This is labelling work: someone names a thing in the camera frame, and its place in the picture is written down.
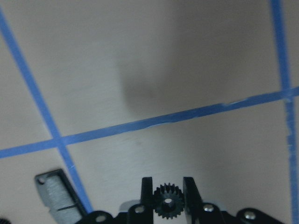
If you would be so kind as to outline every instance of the blue line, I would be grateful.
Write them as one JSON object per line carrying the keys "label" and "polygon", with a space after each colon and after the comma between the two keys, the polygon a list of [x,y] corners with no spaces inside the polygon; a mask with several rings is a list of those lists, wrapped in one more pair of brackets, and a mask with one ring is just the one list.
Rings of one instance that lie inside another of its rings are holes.
{"label": "blue line", "polygon": [[71,177],[73,178],[73,182],[75,184],[78,196],[82,200],[83,205],[85,206],[86,210],[88,212],[92,211],[92,206],[88,200],[87,194],[84,190],[83,184],[80,181],[79,175],[76,171],[76,168],[71,160],[71,156],[69,152],[67,151],[67,148],[65,145],[63,145],[61,141],[61,136],[59,133],[59,130],[51,116],[51,113],[43,99],[43,96],[36,84],[36,81],[25,61],[24,56],[21,53],[21,50],[14,38],[13,33],[11,32],[10,28],[8,27],[8,23],[4,17],[4,14],[0,8],[0,29],[2,32],[2,35],[4,37],[4,40],[6,41],[8,48],[15,60],[15,63],[19,67],[19,70],[21,72],[21,75],[27,85],[27,87],[30,90],[31,96],[34,99],[53,139],[57,143],[58,150],[70,172]]}
{"label": "blue line", "polygon": [[83,141],[104,138],[107,136],[112,136],[124,132],[141,130],[151,126],[174,123],[183,120],[212,115],[220,112],[227,112],[227,111],[236,110],[244,107],[269,103],[272,101],[280,100],[282,98],[283,96],[281,92],[267,93],[267,94],[253,96],[231,104],[214,104],[214,105],[200,107],[200,108],[191,109],[187,111],[167,114],[159,117],[134,121],[122,125],[116,125],[116,126],[89,131],[89,132],[69,135],[69,136],[62,137],[62,139],[65,145],[70,145],[70,144],[75,144]]}
{"label": "blue line", "polygon": [[16,146],[12,148],[2,149],[0,150],[0,159],[15,156],[15,155],[42,151],[45,149],[50,149],[55,147],[56,147],[56,141],[47,140],[47,141],[40,141],[32,144],[27,144],[24,146]]}
{"label": "blue line", "polygon": [[278,63],[281,79],[281,88],[285,98],[286,122],[289,129],[287,138],[289,148],[289,170],[292,202],[292,223],[299,224],[299,201],[298,201],[298,171],[297,171],[297,142],[294,98],[291,89],[291,79],[288,64],[287,46],[285,41],[285,28],[283,10],[280,0],[271,0],[271,9],[275,30]]}

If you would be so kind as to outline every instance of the gear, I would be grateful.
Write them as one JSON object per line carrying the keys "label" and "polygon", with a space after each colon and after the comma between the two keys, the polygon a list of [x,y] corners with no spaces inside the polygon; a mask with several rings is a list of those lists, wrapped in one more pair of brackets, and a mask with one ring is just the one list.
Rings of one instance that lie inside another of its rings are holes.
{"label": "gear", "polygon": [[170,183],[160,185],[154,192],[155,212],[162,218],[173,218],[184,210],[184,197],[182,191]]}

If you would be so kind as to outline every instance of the floor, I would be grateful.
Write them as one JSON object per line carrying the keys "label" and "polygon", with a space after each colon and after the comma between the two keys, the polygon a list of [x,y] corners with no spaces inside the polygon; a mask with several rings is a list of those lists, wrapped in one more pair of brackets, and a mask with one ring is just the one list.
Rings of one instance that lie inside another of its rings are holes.
{"label": "floor", "polygon": [[33,178],[63,168],[88,211],[192,176],[233,215],[299,223],[298,2],[0,6],[0,217],[55,224]]}

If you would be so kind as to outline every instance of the gray surface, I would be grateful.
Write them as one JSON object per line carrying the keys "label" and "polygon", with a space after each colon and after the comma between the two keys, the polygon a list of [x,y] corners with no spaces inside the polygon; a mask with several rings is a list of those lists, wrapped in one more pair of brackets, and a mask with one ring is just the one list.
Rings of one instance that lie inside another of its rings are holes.
{"label": "gray surface", "polygon": [[[297,7],[285,2],[298,85]],[[279,90],[268,1],[0,4],[62,135]],[[0,148],[49,139],[1,37],[0,67]],[[116,215],[139,198],[143,176],[181,186],[186,175],[234,214],[251,206],[291,223],[286,135],[275,102],[69,149],[95,209]],[[56,168],[64,166],[52,149],[1,160],[0,216],[53,224],[33,178]]]}

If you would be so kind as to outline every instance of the black round object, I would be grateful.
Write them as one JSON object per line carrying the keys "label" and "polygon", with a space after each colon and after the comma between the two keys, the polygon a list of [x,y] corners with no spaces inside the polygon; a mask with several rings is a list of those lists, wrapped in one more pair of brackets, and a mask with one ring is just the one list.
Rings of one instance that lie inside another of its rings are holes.
{"label": "black round object", "polygon": [[182,191],[170,183],[160,185],[154,192],[155,212],[162,218],[173,218],[180,215],[184,209],[184,197]]}
{"label": "black round object", "polygon": [[11,222],[6,219],[0,218],[0,224],[11,224]]}

